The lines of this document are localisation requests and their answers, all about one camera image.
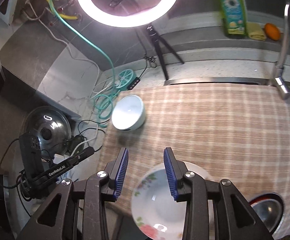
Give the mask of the deep plate pink roses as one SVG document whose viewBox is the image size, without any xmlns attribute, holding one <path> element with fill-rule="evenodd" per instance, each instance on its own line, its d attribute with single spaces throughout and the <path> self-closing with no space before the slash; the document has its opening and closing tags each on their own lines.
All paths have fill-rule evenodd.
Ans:
<svg viewBox="0 0 290 240">
<path fill-rule="evenodd" d="M 130 205 L 135 224 L 148 238 L 182 239 L 186 203 L 178 203 L 171 196 L 163 163 L 140 179 Z"/>
</svg>

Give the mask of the light blue ceramic bowl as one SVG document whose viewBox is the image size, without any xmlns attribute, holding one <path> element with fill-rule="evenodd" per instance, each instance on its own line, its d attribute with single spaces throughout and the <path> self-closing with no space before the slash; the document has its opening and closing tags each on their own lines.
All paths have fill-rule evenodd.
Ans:
<svg viewBox="0 0 290 240">
<path fill-rule="evenodd" d="M 121 131 L 134 131 L 140 128 L 146 119 L 143 100 L 137 95 L 122 98 L 112 111 L 113 126 Z"/>
</svg>

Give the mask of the small red steel bowl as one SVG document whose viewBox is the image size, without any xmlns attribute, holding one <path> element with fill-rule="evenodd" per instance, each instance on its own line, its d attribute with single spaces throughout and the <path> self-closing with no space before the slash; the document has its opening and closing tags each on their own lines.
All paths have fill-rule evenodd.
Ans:
<svg viewBox="0 0 290 240">
<path fill-rule="evenodd" d="M 268 192 L 260 194 L 249 201 L 271 235 L 274 235 L 284 220 L 285 203 L 281 195 Z"/>
</svg>

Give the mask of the chrome kitchen faucet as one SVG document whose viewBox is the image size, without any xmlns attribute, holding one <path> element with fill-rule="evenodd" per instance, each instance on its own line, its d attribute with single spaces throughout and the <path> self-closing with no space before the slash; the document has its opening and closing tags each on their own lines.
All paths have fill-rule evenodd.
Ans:
<svg viewBox="0 0 290 240">
<path fill-rule="evenodd" d="M 287 2 L 284 8 L 284 35 L 281 44 L 278 61 L 275 63 L 270 84 L 277 88 L 280 97 L 283 100 L 290 98 L 290 87 L 283 79 L 284 66 L 287 59 L 287 52 L 290 44 L 290 3 Z"/>
</svg>

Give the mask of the steel pot lid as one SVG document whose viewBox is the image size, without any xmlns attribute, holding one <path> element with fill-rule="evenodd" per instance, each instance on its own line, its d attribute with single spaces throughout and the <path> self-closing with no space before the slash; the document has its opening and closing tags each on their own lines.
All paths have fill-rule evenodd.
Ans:
<svg viewBox="0 0 290 240">
<path fill-rule="evenodd" d="M 35 135 L 42 150 L 50 155 L 64 155 L 71 139 L 71 127 L 67 117 L 58 109 L 42 106 L 31 111 L 24 121 L 23 133 Z"/>
</svg>

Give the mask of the plaid tablecloth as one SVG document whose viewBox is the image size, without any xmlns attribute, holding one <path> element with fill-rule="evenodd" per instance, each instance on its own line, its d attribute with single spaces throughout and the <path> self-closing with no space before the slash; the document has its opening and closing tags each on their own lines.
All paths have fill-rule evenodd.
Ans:
<svg viewBox="0 0 290 240">
<path fill-rule="evenodd" d="M 145 106 L 146 121 L 137 130 L 109 125 L 99 169 L 123 147 L 129 163 L 122 194 L 112 208 L 129 215 L 132 191 L 170 147 L 183 161 L 204 168 L 214 179 L 230 179 L 245 198 L 275 192 L 285 217 L 275 234 L 290 235 L 290 98 L 274 87 L 197 83 L 132 91 Z"/>
</svg>

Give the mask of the yellow sponge cloth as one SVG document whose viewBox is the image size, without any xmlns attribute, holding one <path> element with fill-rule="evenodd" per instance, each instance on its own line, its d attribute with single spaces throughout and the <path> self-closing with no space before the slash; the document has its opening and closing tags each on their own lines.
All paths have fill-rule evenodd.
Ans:
<svg viewBox="0 0 290 240">
<path fill-rule="evenodd" d="M 258 23 L 247 22 L 246 27 L 247 27 L 247 34 L 250 39 L 258 40 L 258 41 L 266 40 L 267 38 L 266 34 Z"/>
</svg>

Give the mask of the orange fruit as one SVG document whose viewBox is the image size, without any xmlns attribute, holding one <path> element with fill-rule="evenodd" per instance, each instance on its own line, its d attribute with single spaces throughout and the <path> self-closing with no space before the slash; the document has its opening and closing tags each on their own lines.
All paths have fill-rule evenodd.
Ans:
<svg viewBox="0 0 290 240">
<path fill-rule="evenodd" d="M 264 25 L 264 32 L 273 41 L 279 41 L 281 38 L 280 30 L 272 23 L 266 23 Z"/>
</svg>

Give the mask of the green dish soap bottle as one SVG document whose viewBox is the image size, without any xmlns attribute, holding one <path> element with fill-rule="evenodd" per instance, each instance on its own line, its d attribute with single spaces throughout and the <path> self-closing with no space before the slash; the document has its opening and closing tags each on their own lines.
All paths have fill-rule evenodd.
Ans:
<svg viewBox="0 0 290 240">
<path fill-rule="evenodd" d="M 244 0 L 218 0 L 223 30 L 229 38 L 244 38 L 247 34 Z"/>
</svg>

